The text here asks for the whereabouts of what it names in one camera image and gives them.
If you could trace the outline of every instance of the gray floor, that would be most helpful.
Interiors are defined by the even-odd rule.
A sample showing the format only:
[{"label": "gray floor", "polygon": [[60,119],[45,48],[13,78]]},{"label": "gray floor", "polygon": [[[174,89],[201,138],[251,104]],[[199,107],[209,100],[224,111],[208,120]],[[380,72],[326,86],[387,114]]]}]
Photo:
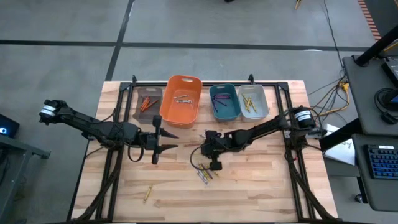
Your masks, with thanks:
[{"label": "gray floor", "polygon": [[[3,0],[0,40],[116,41],[128,0]],[[374,43],[357,0],[328,0],[339,46]],[[333,46],[323,1],[136,0],[125,42]],[[66,219],[87,141],[68,126],[38,123],[45,99],[63,99],[89,115],[96,113],[113,47],[0,45],[0,113],[21,123],[18,138],[52,152],[29,166],[23,199],[10,223]],[[342,56],[361,52],[341,52]],[[305,80],[307,91],[336,80],[337,53],[298,50],[157,49],[123,47],[113,80],[166,80],[186,74],[202,80]],[[327,90],[310,96],[316,103]],[[336,106],[343,105],[339,100]],[[340,113],[357,117],[354,104]],[[331,115],[325,121],[343,126]],[[353,201],[355,179],[331,177],[339,217],[356,222],[394,223],[395,213],[371,211]]]}]

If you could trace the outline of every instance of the keyboard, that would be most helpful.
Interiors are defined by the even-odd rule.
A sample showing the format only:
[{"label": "keyboard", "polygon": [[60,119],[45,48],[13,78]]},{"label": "keyboard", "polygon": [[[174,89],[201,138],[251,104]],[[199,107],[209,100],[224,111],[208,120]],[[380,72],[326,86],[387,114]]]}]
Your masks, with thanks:
[{"label": "keyboard", "polygon": [[373,179],[398,180],[398,146],[367,145],[366,150]]}]

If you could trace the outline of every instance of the teal bin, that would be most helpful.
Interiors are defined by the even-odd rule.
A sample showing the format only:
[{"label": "teal bin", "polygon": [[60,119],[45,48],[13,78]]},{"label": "teal bin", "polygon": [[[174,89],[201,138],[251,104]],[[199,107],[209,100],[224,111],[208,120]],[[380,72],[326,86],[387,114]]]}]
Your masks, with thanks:
[{"label": "teal bin", "polygon": [[[214,100],[215,95],[229,95],[230,99]],[[210,97],[214,117],[219,122],[233,121],[241,115],[241,106],[236,94],[235,86],[232,84],[214,85],[210,88]]]}]

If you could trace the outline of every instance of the orange striped tape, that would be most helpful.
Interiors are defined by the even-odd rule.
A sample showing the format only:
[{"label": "orange striped tape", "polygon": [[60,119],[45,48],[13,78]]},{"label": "orange striped tape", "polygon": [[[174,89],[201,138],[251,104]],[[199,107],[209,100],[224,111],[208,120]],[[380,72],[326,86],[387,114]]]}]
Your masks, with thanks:
[{"label": "orange striped tape", "polygon": [[359,6],[361,7],[361,10],[363,12],[363,15],[365,16],[366,22],[368,22],[368,26],[373,34],[373,37],[376,41],[380,40],[381,36],[380,33],[376,27],[376,25],[373,22],[372,15],[368,10],[368,7],[366,6],[364,0],[358,0]]}]

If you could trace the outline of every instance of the white paper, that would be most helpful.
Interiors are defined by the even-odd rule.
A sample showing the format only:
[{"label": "white paper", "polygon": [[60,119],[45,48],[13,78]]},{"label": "white paper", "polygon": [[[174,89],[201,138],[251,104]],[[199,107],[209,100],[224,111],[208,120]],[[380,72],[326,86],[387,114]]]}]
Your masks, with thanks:
[{"label": "white paper", "polygon": [[[326,124],[323,129],[327,130],[328,133],[326,135],[329,135],[337,130],[339,128],[334,127],[333,125]],[[355,148],[353,145],[353,140],[349,139],[341,144],[338,144],[337,146],[327,150],[324,154],[324,156],[330,158],[330,159],[335,159],[340,162],[344,162],[350,165],[355,166]]]}]

